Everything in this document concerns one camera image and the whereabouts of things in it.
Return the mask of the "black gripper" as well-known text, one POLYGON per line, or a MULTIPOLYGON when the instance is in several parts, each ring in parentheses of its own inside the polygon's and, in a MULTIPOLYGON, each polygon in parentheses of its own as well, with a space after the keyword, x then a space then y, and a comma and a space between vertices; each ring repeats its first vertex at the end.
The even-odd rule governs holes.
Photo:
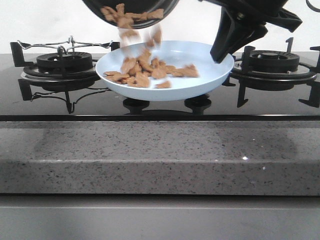
POLYGON ((239 13, 250 21, 270 23, 291 33, 303 22, 296 14, 284 9, 286 0, 211 0, 210 3, 222 7, 218 31, 210 50, 216 63, 268 32, 263 24, 243 25, 239 13))

